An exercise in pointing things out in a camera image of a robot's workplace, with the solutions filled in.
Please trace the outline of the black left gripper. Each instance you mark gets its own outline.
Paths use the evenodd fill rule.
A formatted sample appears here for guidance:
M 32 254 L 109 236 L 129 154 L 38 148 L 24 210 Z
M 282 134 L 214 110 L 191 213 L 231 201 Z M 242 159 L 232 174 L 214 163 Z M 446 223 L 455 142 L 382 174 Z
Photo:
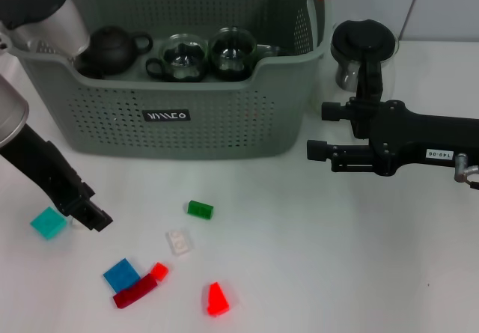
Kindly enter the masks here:
M 50 141 L 29 125 L 1 148 L 1 155 L 39 186 L 58 210 L 89 230 L 102 231 L 113 220 L 91 200 L 91 190 Z

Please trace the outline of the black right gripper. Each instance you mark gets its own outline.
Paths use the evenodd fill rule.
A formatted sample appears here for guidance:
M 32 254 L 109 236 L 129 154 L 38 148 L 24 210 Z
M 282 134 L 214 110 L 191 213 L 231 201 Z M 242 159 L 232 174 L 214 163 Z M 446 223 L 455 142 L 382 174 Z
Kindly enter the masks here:
M 308 140 L 308 160 L 329 160 L 333 172 L 392 176 L 409 164 L 452 168 L 461 153 L 467 155 L 470 165 L 478 164 L 477 119 L 417 114 L 408 110 L 404 102 L 394 100 L 381 103 L 374 115 L 372 102 L 355 97 L 344 105 L 323 102 L 321 118 L 348 120 L 355 138 L 369 138 L 369 145 Z

